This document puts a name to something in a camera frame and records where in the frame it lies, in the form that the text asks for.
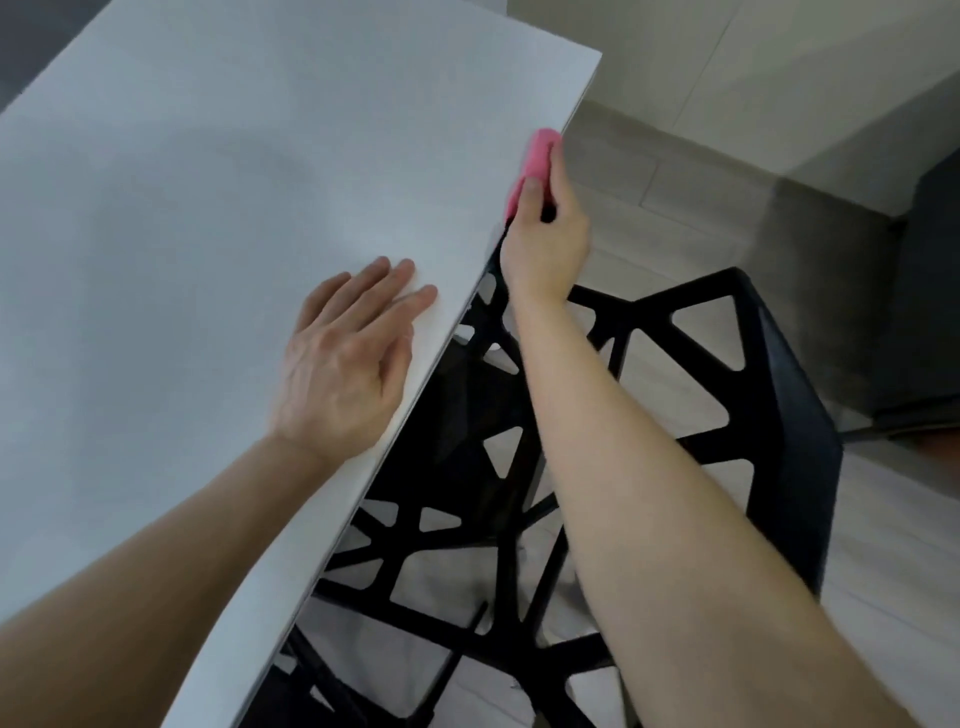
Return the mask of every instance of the table top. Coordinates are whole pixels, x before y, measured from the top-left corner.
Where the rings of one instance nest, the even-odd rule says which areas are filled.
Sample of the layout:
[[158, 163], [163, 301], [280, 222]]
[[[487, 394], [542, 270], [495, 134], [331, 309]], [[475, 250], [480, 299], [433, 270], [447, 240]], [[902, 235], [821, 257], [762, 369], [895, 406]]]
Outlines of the table top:
[[0, 114], [0, 619], [262, 434], [317, 282], [412, 257], [440, 297], [399, 412], [258, 562], [167, 718], [230, 725], [465, 308], [528, 136], [598, 61], [452, 0], [113, 0]]

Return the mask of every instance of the black plastic chair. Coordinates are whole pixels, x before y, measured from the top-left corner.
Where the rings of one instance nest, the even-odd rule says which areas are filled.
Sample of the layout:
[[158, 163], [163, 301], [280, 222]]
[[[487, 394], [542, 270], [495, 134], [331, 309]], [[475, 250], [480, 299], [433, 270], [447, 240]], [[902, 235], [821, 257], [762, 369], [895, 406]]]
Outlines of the black plastic chair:
[[[519, 347], [503, 324], [507, 289], [496, 265], [491, 272], [496, 288], [490, 303], [474, 297], [463, 319], [473, 327], [473, 335], [466, 343], [454, 340], [448, 346], [369, 492], [370, 498], [396, 504], [396, 522], [387, 526], [361, 508], [352, 523], [371, 542], [335, 554], [327, 566], [333, 571], [382, 559], [375, 579], [366, 589], [354, 589], [324, 578], [314, 596], [514, 676], [552, 728], [591, 726], [564, 686], [571, 675], [613, 664], [603, 638], [592, 634], [549, 646], [537, 642], [567, 554], [563, 531], [525, 617], [518, 614], [518, 539], [558, 506], [552, 495], [531, 503], [543, 468], [540, 437]], [[745, 359], [738, 371], [671, 321], [676, 311], [728, 296], [735, 305]], [[704, 465], [740, 458], [753, 463], [747, 516], [818, 594], [842, 447], [747, 276], [731, 268], [635, 302], [576, 286], [569, 299], [596, 313], [588, 339], [597, 350], [612, 341], [609, 368], [614, 376], [620, 376], [631, 333], [640, 329], [727, 408], [728, 424], [679, 442]], [[518, 375], [484, 360], [493, 344], [516, 364]], [[501, 478], [483, 443], [517, 426], [523, 431], [516, 455]], [[420, 532], [423, 508], [456, 516], [461, 524]], [[486, 634], [390, 600], [410, 554], [472, 546], [497, 549], [492, 627]]]

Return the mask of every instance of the pink sponge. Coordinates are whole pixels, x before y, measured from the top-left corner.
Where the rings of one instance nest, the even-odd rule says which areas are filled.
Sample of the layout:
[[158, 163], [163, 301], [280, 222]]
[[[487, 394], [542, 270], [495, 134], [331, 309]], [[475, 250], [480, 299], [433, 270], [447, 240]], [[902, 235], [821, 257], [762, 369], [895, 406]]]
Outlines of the pink sponge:
[[555, 132], [552, 129], [538, 129], [530, 137], [530, 145], [527, 147], [527, 157], [523, 161], [520, 177], [513, 190], [511, 190], [510, 197], [507, 198], [507, 207], [503, 211], [504, 222], [516, 215], [520, 190], [523, 187], [523, 181], [528, 177], [536, 177], [543, 182], [543, 200], [553, 203], [553, 195], [550, 194], [550, 150], [560, 140], [560, 132]]

